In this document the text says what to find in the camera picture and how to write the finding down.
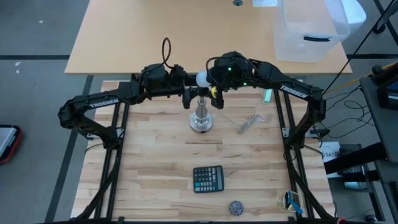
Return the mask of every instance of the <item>metal bracket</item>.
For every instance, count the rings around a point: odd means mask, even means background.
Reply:
[[[287,138],[289,136],[289,131],[290,128],[282,128],[282,134],[284,138]],[[317,131],[314,130],[314,128],[310,128],[306,133],[305,137],[306,138],[318,138],[318,134],[322,138],[326,134],[328,134],[330,131],[328,129],[318,129]]]
[[[116,133],[118,134],[119,137],[121,137],[120,135],[124,132],[123,128],[118,128],[116,130]],[[92,140],[92,139],[96,139],[96,138],[100,138],[98,136],[96,136],[95,134],[87,134],[87,138]]]

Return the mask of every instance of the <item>black handle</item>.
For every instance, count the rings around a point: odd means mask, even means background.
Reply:
[[[329,42],[329,38],[318,38],[318,37],[304,37],[304,40],[314,41],[314,42]]]

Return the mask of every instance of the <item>desk surface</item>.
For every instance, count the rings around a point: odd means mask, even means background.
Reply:
[[[391,162],[398,162],[398,111],[388,110],[379,106],[376,86],[370,77],[361,78],[361,87],[372,114],[374,125]]]
[[[187,72],[202,71],[210,57],[233,50],[288,74],[334,75],[347,62],[340,43],[318,63],[277,62],[274,13],[252,7],[251,0],[239,7],[231,0],[91,0],[65,73],[140,72],[162,61],[164,37],[172,43],[169,64]],[[347,66],[343,74],[351,72]]]
[[[118,82],[104,82],[102,91],[117,86]],[[290,188],[279,120],[274,97],[269,105],[263,105],[262,91],[241,88],[225,93],[223,110],[208,103],[215,124],[206,134],[194,133],[189,127],[188,115],[195,110],[195,100],[190,110],[183,108],[177,96],[154,98],[130,107],[113,218],[287,221],[292,214],[281,212],[275,204],[277,194]],[[291,101],[297,123],[307,104],[294,97]],[[231,122],[240,123],[252,114],[268,113],[273,114],[269,124],[256,123],[242,135],[236,133],[237,126]],[[99,108],[95,121],[109,126],[112,116],[113,106]],[[98,143],[100,140],[90,141],[89,146]],[[307,144],[318,148],[314,139],[308,139]],[[321,156],[309,149],[302,149],[302,154],[310,190],[333,214],[335,208]],[[86,153],[73,217],[83,211],[98,190],[104,157],[101,146]],[[224,168],[225,190],[195,194],[192,169],[214,165]],[[245,211],[240,217],[229,214],[228,205],[233,200],[244,204]]]

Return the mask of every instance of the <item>white ball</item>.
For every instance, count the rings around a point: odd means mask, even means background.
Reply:
[[[209,87],[210,83],[206,81],[207,73],[206,72],[198,72],[197,74],[197,84],[200,87]]]

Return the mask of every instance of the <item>butcher block tabletop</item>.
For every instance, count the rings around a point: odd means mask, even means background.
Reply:
[[[118,85],[119,81],[104,82],[101,91]],[[272,97],[271,103],[262,104],[263,92],[251,87],[229,91],[224,94],[223,110],[213,108],[208,102],[207,108],[215,122],[206,134],[190,129],[188,115],[194,112],[196,99],[189,110],[183,108],[182,99],[177,96],[130,106],[113,219],[123,216],[132,221],[287,221],[287,217],[294,216],[282,212],[275,204],[276,196],[290,189],[290,182],[275,100]],[[307,103],[293,96],[290,100],[298,123]],[[283,97],[281,101],[288,125]],[[97,109],[95,121],[110,126],[113,111],[114,106]],[[123,106],[119,113],[118,126]],[[272,119],[238,134],[238,124],[253,114]],[[88,147],[98,143],[101,140],[89,141]],[[318,149],[315,139],[306,139],[306,144]],[[71,217],[79,215],[95,196],[105,153],[102,146],[87,151]],[[302,149],[302,155],[310,190],[333,214],[335,208],[321,155],[306,148]],[[225,190],[196,194],[193,168],[217,165],[224,169]],[[109,189],[104,197],[102,216]],[[235,200],[244,205],[241,216],[229,213],[229,204]]]

